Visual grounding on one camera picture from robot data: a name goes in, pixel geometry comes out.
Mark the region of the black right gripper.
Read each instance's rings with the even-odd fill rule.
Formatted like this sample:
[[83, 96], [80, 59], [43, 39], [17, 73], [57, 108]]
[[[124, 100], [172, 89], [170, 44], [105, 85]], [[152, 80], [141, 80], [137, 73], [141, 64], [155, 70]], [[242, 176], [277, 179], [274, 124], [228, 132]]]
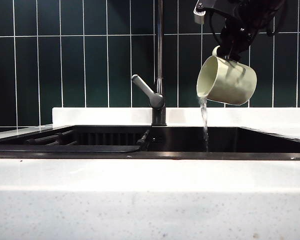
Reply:
[[243, 14], [239, 18], [229, 14], [222, 14], [224, 27], [220, 33], [221, 43], [219, 44], [216, 55], [223, 59], [239, 62], [242, 52], [245, 52], [253, 42], [256, 34], [256, 14]]

